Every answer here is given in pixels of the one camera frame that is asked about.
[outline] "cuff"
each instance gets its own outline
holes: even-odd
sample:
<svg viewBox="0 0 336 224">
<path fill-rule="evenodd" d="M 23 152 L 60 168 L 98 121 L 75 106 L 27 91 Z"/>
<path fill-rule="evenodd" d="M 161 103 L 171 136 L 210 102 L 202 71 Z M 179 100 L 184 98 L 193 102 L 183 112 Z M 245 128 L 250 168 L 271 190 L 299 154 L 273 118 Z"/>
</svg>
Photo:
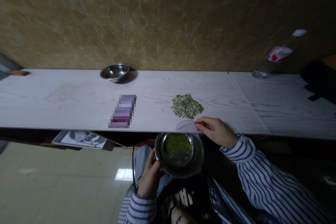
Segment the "cuff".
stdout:
<svg viewBox="0 0 336 224">
<path fill-rule="evenodd" d="M 250 161 L 256 154 L 256 147 L 252 140 L 238 132 L 238 142 L 231 148 L 221 147 L 220 151 L 234 163 L 243 163 Z"/>
<path fill-rule="evenodd" d="M 142 198 L 133 193 L 126 217 L 132 223 L 150 223 L 156 215 L 156 198 Z"/>
</svg>

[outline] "bowl rim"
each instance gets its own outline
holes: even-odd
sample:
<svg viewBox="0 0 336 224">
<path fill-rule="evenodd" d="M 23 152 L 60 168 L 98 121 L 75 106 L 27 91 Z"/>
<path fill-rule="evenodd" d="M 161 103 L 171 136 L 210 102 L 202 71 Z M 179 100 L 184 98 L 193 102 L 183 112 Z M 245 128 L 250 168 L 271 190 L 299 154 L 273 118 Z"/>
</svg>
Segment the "bowl rim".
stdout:
<svg viewBox="0 0 336 224">
<path fill-rule="evenodd" d="M 115 78 L 106 78 L 106 77 L 102 76 L 102 73 L 103 73 L 105 70 L 107 70 L 108 68 L 110 68 L 110 67 L 114 67 L 114 66 L 119 66 L 119 65 L 122 65 L 122 66 L 124 66 L 124 67 L 127 68 L 126 73 L 124 73 L 122 76 L 128 74 L 128 72 L 130 71 L 130 67 L 129 67 L 128 65 L 124 64 L 124 63 L 118 63 L 118 64 L 109 65 L 109 66 L 103 68 L 103 69 L 100 71 L 100 73 L 99 73 L 100 77 L 103 78 L 103 79 L 119 79 L 120 76 L 119 76 L 119 77 L 115 77 Z"/>
</svg>

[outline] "knee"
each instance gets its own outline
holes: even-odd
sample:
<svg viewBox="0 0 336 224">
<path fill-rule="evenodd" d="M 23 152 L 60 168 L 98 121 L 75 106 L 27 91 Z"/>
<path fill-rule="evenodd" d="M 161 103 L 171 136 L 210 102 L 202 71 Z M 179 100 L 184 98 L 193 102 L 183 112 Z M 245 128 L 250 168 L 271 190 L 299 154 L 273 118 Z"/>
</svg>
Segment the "knee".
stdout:
<svg viewBox="0 0 336 224">
<path fill-rule="evenodd" d="M 149 145 L 143 145 L 137 150 L 135 156 L 148 156 L 152 149 Z"/>
</svg>

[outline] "black bag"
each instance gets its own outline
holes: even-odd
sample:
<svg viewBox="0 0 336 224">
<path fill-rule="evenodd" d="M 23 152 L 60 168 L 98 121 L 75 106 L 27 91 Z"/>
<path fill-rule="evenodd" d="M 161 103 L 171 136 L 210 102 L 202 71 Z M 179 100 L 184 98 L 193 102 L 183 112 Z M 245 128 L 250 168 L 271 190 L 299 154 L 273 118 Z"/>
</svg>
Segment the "black bag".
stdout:
<svg viewBox="0 0 336 224">
<path fill-rule="evenodd" d="M 315 95 L 309 97 L 311 101 L 323 97 L 336 104 L 336 70 L 322 61 L 313 61 L 301 72 L 301 77 L 309 84 L 305 86 Z"/>
</svg>

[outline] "black cable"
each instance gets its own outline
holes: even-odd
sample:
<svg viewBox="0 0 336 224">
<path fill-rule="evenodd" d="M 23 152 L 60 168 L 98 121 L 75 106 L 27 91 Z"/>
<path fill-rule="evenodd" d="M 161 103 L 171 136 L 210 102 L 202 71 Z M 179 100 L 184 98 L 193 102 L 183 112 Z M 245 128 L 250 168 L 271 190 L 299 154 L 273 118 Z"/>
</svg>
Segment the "black cable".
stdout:
<svg viewBox="0 0 336 224">
<path fill-rule="evenodd" d="M 134 146 L 135 145 L 133 145 L 133 152 L 132 152 L 132 175 L 133 175 L 133 185 L 134 185 L 134 188 L 136 188 L 135 178 L 134 178 Z"/>
</svg>

